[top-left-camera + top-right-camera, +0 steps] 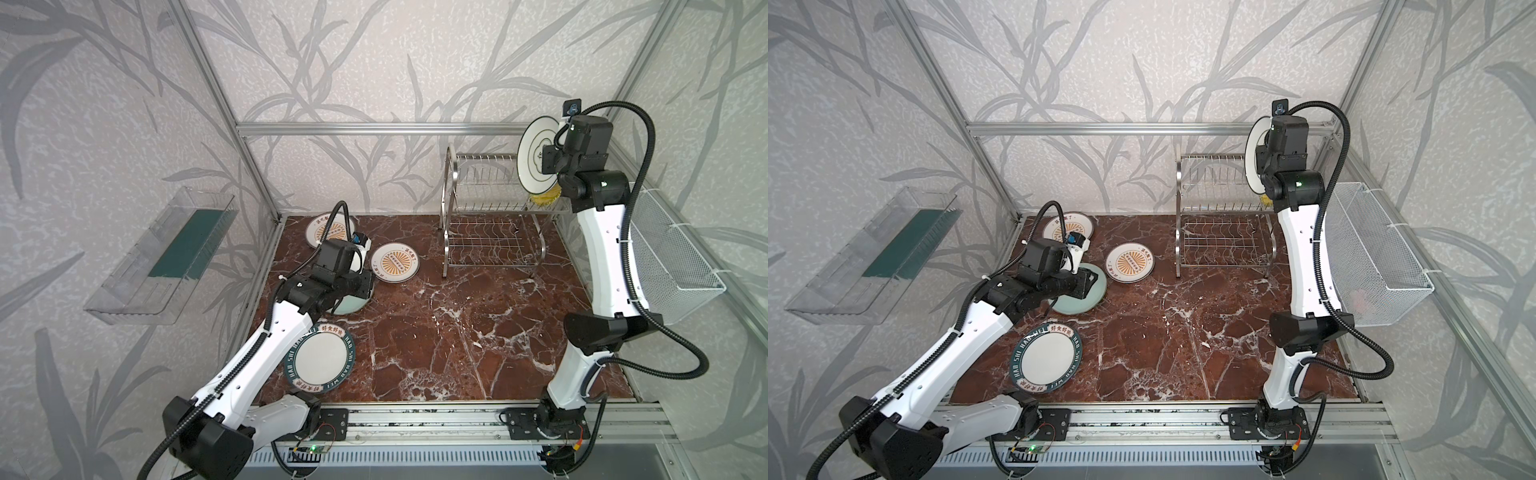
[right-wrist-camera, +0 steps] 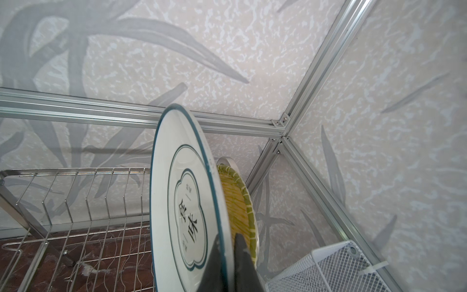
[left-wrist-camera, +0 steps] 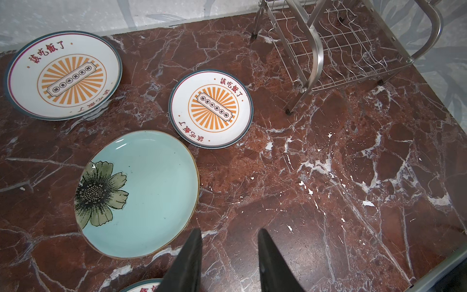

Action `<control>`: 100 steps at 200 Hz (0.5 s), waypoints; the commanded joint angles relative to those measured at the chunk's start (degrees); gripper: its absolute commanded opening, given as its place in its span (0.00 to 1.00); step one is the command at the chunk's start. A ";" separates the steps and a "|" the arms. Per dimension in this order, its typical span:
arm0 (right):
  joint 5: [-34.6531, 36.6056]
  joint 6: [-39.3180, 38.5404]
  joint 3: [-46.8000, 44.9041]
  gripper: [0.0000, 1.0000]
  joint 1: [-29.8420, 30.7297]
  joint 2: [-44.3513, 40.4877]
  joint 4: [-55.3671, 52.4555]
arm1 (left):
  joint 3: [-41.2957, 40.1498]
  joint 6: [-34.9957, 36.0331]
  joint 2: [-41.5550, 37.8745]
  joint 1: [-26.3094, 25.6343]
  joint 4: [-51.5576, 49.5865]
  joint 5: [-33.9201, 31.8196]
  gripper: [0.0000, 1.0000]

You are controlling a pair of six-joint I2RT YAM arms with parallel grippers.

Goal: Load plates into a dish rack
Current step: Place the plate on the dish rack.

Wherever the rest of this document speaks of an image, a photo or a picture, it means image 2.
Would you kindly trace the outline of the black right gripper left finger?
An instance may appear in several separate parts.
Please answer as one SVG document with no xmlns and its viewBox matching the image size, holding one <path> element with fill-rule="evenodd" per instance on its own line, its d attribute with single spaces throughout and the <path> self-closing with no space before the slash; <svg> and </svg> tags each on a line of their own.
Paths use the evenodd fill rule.
<svg viewBox="0 0 467 292">
<path fill-rule="evenodd" d="M 199 283 L 197 292 L 226 292 L 227 285 L 223 278 L 219 235 L 215 237 L 212 250 Z"/>
</svg>

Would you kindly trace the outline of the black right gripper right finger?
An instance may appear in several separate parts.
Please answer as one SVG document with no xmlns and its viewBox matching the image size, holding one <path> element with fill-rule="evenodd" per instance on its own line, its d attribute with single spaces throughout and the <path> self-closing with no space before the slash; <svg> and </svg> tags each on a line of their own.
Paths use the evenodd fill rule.
<svg viewBox="0 0 467 292">
<path fill-rule="evenodd" d="M 264 292 L 244 237 L 237 233 L 234 244 L 235 292 Z"/>
</svg>

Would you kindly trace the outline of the white plate green rim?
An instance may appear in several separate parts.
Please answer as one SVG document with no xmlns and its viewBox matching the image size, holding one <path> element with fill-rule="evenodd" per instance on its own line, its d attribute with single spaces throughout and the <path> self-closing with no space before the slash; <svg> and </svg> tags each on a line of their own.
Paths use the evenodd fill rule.
<svg viewBox="0 0 467 292">
<path fill-rule="evenodd" d="M 194 115 L 169 105 L 159 120 L 150 169 L 150 235 L 159 292 L 195 292 L 219 235 L 227 292 L 234 247 L 216 162 Z"/>
</svg>

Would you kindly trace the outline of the yellow woven bamboo plate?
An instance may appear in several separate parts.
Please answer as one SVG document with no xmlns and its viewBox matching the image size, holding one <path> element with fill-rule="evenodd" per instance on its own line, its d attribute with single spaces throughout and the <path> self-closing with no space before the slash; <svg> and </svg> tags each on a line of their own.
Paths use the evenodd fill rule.
<svg viewBox="0 0 467 292">
<path fill-rule="evenodd" d="M 226 164 L 217 165 L 226 200 L 232 244 L 235 236 L 241 234 L 249 249 L 254 267 L 257 266 L 259 232 L 249 191 L 241 176 Z"/>
</svg>

